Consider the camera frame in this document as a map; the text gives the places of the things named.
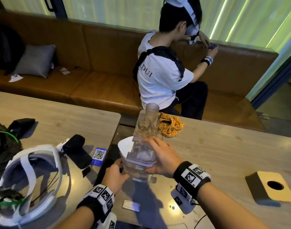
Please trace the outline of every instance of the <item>man in white t-shirt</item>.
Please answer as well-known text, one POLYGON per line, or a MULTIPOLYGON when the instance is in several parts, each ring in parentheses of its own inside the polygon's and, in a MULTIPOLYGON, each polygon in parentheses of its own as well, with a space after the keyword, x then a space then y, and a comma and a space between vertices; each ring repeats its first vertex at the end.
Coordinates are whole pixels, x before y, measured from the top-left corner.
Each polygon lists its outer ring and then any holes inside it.
POLYGON ((192 28, 197 32, 193 37, 199 36, 209 48, 208 38, 199 31, 201 20, 199 0, 166 0, 161 9, 159 31, 149 32, 142 39, 133 71, 143 108, 148 103, 156 103, 164 113, 202 119, 208 87, 197 79, 213 62, 218 47, 209 49, 208 56, 193 72, 183 67, 169 47, 172 42, 191 35, 192 28), (176 104, 182 104, 181 114, 174 108, 176 104))

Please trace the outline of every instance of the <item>blue object in hand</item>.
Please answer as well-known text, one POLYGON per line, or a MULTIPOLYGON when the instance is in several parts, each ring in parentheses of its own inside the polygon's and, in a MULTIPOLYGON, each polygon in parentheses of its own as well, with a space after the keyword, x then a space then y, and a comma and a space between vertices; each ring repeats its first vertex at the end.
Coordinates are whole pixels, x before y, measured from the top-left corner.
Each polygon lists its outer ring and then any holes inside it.
POLYGON ((209 49, 213 50, 214 48, 216 48, 217 45, 216 44, 212 44, 211 46, 209 46, 209 49))

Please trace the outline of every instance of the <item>wristband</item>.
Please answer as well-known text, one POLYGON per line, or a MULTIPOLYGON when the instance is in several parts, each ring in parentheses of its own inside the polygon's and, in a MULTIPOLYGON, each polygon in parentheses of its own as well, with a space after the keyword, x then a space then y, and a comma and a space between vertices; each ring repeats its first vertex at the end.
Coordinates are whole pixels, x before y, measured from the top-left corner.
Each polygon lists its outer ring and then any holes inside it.
POLYGON ((210 66, 213 63, 213 58, 211 56, 206 56, 204 59, 201 60, 201 62, 205 62, 210 66))
POLYGON ((86 206, 92 210, 96 220, 105 219, 113 207, 115 196, 113 192, 104 185, 96 185, 87 193, 78 204, 77 209, 86 206))
POLYGON ((190 162, 181 163, 174 172, 173 178, 178 183, 176 189, 188 201, 196 199, 199 189, 207 182, 211 182, 210 175, 200 166, 190 162))

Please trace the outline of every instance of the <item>person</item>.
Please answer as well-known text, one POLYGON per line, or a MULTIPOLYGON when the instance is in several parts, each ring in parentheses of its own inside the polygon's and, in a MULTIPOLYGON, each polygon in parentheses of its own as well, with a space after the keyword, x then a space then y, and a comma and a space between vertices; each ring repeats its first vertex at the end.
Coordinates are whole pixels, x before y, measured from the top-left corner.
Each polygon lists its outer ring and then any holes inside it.
MULTIPOLYGON (((145 139, 156 155, 155 167, 147 170, 149 174, 160 174, 173 178, 178 168, 185 162, 179 157, 174 148, 159 138, 145 139)), ((129 178, 128 174, 121 174, 121 159, 118 159, 110 168, 106 169, 102 184, 108 186, 114 194, 117 194, 123 183, 129 178)), ((224 192, 219 190, 211 182, 205 182, 196 195, 198 204, 202 207, 215 228, 224 229, 269 229, 252 213, 236 203, 224 192)), ((91 206, 80 206, 75 212, 62 222, 57 229, 89 229, 94 221, 97 221, 96 212, 91 206)))
POLYGON ((133 70, 143 108, 148 103, 156 103, 161 112, 202 119, 208 86, 197 80, 213 62, 218 46, 208 50, 207 56, 193 72, 183 67, 170 48, 172 42, 186 38, 188 34, 198 35, 203 46, 209 48, 209 39, 199 30, 201 22, 199 0, 166 0, 161 9, 159 31, 151 31, 144 36, 133 70), (181 113, 174 108, 177 104, 181 104, 181 113))

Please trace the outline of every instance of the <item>couch backrest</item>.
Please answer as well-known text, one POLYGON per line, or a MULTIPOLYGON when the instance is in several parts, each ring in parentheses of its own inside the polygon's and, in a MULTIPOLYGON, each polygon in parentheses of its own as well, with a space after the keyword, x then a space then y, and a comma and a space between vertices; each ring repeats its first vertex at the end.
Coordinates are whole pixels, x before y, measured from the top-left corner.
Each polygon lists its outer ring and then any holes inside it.
MULTIPOLYGON (((96 26, 0 11, 0 23, 17 30, 24 42, 55 44, 61 65, 80 66, 132 77, 144 32, 96 26)), ((184 66, 193 71, 206 50, 187 40, 172 45, 184 66)), ((278 56, 277 53, 220 45, 214 63, 201 76, 212 91, 246 96, 278 56)))

